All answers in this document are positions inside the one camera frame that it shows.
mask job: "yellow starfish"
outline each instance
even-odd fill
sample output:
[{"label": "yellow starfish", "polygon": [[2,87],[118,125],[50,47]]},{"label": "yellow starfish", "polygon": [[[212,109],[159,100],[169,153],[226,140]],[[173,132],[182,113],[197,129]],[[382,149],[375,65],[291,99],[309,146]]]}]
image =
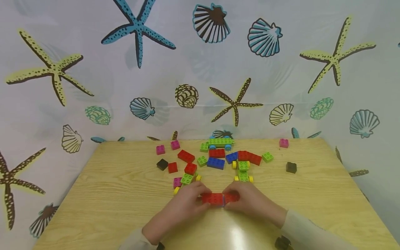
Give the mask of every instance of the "yellow starfish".
[{"label": "yellow starfish", "polygon": [[351,24],[351,19],[352,17],[349,16],[344,21],[333,55],[330,55],[327,52],[321,50],[306,50],[300,54],[300,56],[304,59],[326,63],[326,66],[321,70],[317,78],[312,83],[310,89],[308,90],[308,93],[311,93],[314,90],[314,88],[318,85],[320,80],[331,68],[333,69],[333,75],[335,78],[336,85],[340,86],[340,77],[342,75],[340,71],[340,64],[339,64],[340,61],[362,50],[370,50],[376,47],[376,44],[374,43],[363,43],[354,46],[345,52],[342,52],[342,47],[344,41],[346,40],[346,36]]},{"label": "yellow starfish", "polygon": [[66,105],[66,100],[64,96],[64,90],[62,89],[61,85],[61,77],[69,81],[72,85],[89,96],[94,96],[74,78],[65,73],[67,69],[71,68],[83,59],[81,54],[72,54],[63,58],[61,61],[54,63],[46,54],[46,52],[39,46],[39,44],[25,30],[19,30],[18,32],[30,49],[44,62],[46,67],[29,68],[17,71],[6,78],[6,83],[15,84],[26,82],[35,78],[51,76],[54,91],[56,92],[56,95],[63,106]]},{"label": "yellow starfish", "polygon": [[246,80],[246,82],[244,83],[242,89],[240,90],[239,95],[236,98],[236,101],[233,101],[229,96],[227,96],[226,94],[222,93],[220,90],[218,90],[216,88],[213,88],[213,87],[210,87],[210,90],[212,92],[214,92],[214,94],[216,94],[217,96],[222,98],[225,102],[228,102],[230,104],[229,107],[223,109],[219,114],[217,114],[217,116],[211,122],[215,122],[216,120],[221,118],[224,114],[226,114],[231,108],[233,108],[235,127],[237,127],[238,124],[239,124],[238,107],[251,108],[251,107],[259,107],[259,106],[263,105],[261,103],[243,103],[243,102],[240,102],[242,100],[242,98],[244,97],[244,94],[246,93],[246,91],[247,91],[247,89],[248,89],[248,87],[250,85],[250,82],[251,82],[251,78],[248,78]]},{"label": "yellow starfish", "polygon": [[16,168],[14,168],[11,171],[8,170],[6,160],[4,159],[3,155],[0,152],[0,174],[2,175],[2,177],[0,178],[0,185],[5,186],[4,203],[6,205],[9,230],[11,230],[12,227],[14,226],[14,220],[15,220],[14,195],[11,192],[11,184],[29,188],[30,190],[38,192],[39,194],[46,193],[43,189],[39,188],[35,184],[16,178],[16,175],[18,175],[18,173],[20,173],[25,168],[29,167],[29,165],[32,164],[35,161],[35,159],[39,155],[41,155],[45,150],[46,148],[39,150],[37,153],[31,155],[28,159],[21,162],[18,166],[16,166]]}]

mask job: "green lego brick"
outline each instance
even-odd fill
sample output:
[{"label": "green lego brick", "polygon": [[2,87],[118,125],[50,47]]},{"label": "green lego brick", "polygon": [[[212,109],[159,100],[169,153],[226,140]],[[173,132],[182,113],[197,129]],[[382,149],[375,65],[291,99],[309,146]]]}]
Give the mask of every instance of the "green lego brick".
[{"label": "green lego brick", "polygon": [[241,182],[250,181],[247,171],[238,171],[238,176],[239,176],[239,181],[241,181]]},{"label": "green lego brick", "polygon": [[207,153],[208,152],[208,142],[202,143],[200,146],[200,152]]},{"label": "green lego brick", "polygon": [[205,156],[197,158],[197,165],[200,167],[207,165],[207,158]]},{"label": "green lego brick", "polygon": [[270,162],[274,159],[274,157],[269,152],[266,152],[266,153],[262,154],[262,159],[265,162]]},{"label": "green lego brick", "polygon": [[188,184],[190,184],[190,183],[192,182],[193,178],[194,178],[193,175],[190,175],[190,174],[186,174],[186,173],[185,173],[185,174],[183,175],[182,179],[180,180],[180,183],[185,184],[185,185],[188,185]]},{"label": "green lego brick", "polygon": [[208,145],[215,145],[217,148],[223,148],[226,144],[233,145],[235,141],[232,138],[211,138],[208,139]]},{"label": "green lego brick", "polygon": [[249,163],[248,162],[239,162],[238,161],[238,170],[241,171],[247,171],[249,170]]}]

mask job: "right hand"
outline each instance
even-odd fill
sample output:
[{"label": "right hand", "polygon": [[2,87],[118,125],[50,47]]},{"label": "right hand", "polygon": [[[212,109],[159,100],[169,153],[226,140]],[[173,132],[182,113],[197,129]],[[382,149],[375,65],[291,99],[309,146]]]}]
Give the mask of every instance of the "right hand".
[{"label": "right hand", "polygon": [[238,192],[240,199],[237,202],[229,202],[225,205],[225,209],[267,219],[278,228],[282,228],[287,210],[271,201],[251,182],[234,181],[223,191],[223,193],[228,192]]}]

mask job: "red lego brick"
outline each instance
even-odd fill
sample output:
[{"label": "red lego brick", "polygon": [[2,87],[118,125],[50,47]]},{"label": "red lego brick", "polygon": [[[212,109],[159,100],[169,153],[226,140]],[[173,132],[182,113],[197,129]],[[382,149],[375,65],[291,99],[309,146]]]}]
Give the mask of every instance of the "red lego brick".
[{"label": "red lego brick", "polygon": [[238,151],[238,161],[240,161],[240,162],[248,161],[248,152],[247,151]]},{"label": "red lego brick", "polygon": [[257,166],[261,163],[261,156],[256,154],[248,153],[248,161],[252,164],[256,164]]},{"label": "red lego brick", "polygon": [[187,162],[187,163],[192,163],[194,161],[194,155],[189,154],[185,150],[181,150],[179,152],[178,158],[183,160],[184,162]]},{"label": "red lego brick", "polygon": [[212,206],[223,206],[224,196],[222,193],[204,193],[201,195],[204,203],[210,203]]},{"label": "red lego brick", "polygon": [[224,194],[225,196],[225,204],[229,202],[236,202],[240,199],[240,195],[238,192],[229,192]]},{"label": "red lego brick", "polygon": [[170,164],[168,164],[168,172],[171,173],[175,173],[178,171],[178,165],[176,164],[176,162],[171,162]]},{"label": "red lego brick", "polygon": [[188,163],[185,167],[186,174],[194,175],[196,173],[196,170],[197,170],[197,165],[193,163]]},{"label": "red lego brick", "polygon": [[225,150],[223,148],[209,150],[208,156],[211,158],[225,158]]}]

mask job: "pink lego brick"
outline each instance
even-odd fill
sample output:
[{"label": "pink lego brick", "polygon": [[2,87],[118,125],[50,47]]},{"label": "pink lego brick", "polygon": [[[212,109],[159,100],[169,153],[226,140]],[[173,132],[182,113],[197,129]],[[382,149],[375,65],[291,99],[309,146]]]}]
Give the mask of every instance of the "pink lego brick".
[{"label": "pink lego brick", "polygon": [[172,148],[172,150],[180,148],[179,141],[176,140],[176,141],[171,142],[171,148]]},{"label": "pink lego brick", "polygon": [[288,148],[289,147],[289,140],[288,139],[280,139],[279,146],[281,148]]},{"label": "pink lego brick", "polygon": [[181,180],[181,179],[182,179],[182,177],[174,178],[174,189],[175,189],[176,187],[182,186],[182,183],[180,183],[180,180]]},{"label": "pink lego brick", "polygon": [[157,147],[156,147],[156,153],[157,153],[157,155],[159,155],[159,154],[165,154],[164,145],[157,146]]}]

